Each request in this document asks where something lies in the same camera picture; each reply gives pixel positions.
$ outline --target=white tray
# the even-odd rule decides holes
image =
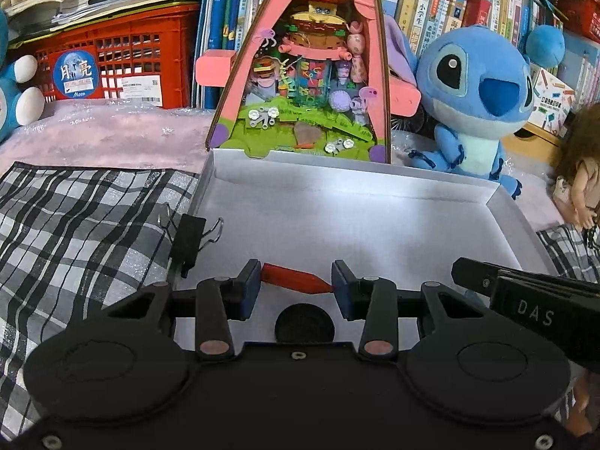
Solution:
[[[531,272],[556,273],[542,244],[497,183],[442,172],[289,152],[250,159],[241,150],[211,153],[193,214],[224,219],[218,243],[201,252],[178,289],[235,276],[250,258],[331,281],[342,259],[357,277],[377,275],[398,288],[425,281],[455,287],[452,263],[470,257]],[[328,311],[335,341],[358,343],[362,321],[345,322],[332,294],[307,296],[263,284],[250,320],[231,321],[236,350],[274,341],[282,309],[310,302]],[[418,341],[400,320],[402,348]],[[176,341],[193,348],[193,320],[178,320]]]

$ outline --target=doll hair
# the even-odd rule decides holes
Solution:
[[[582,108],[570,127],[569,137],[563,141],[556,176],[562,176],[572,184],[577,173],[577,164],[590,158],[600,164],[600,102]]]

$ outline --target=label sticker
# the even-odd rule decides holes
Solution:
[[[87,51],[65,52],[52,72],[55,86],[68,98],[87,98],[100,80],[94,56]]]
[[[123,77],[121,79],[121,86],[123,88],[123,91],[119,94],[121,98],[136,98],[158,107],[163,106],[163,92],[160,87],[160,76],[158,74]]]

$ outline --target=green baseplate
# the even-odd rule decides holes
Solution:
[[[277,107],[279,109],[280,115],[275,124],[266,130],[248,126],[250,120],[248,112],[258,107]],[[242,149],[246,155],[253,158],[263,158],[271,150],[332,156],[333,154],[325,151],[325,146],[328,143],[340,138],[351,138],[354,140],[354,147],[338,152],[336,157],[369,161],[369,149],[377,142],[384,143],[382,139],[379,141],[374,139],[373,134],[367,127],[359,123],[353,123],[343,113],[332,110],[302,108],[293,105],[283,96],[276,96],[265,103],[243,106],[239,110],[238,119],[235,123],[224,117],[220,117],[218,122],[225,125],[230,132],[229,139],[220,148]],[[294,134],[294,124],[296,122],[316,125],[323,131],[321,139],[314,143],[313,148],[295,148],[298,145]]]

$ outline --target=binder clip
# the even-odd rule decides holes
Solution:
[[[196,265],[198,253],[208,244],[217,243],[221,238],[224,220],[222,217],[219,217],[217,222],[205,232],[206,218],[184,213],[181,215],[179,225],[176,226],[173,222],[171,208],[168,204],[165,204],[163,213],[159,213],[158,215],[158,224],[171,242],[169,258],[173,263],[181,266],[181,277],[185,279],[187,278],[188,272]],[[170,232],[171,227],[175,229],[174,237]],[[207,238],[202,243],[203,239],[214,232],[217,232],[214,238]]]

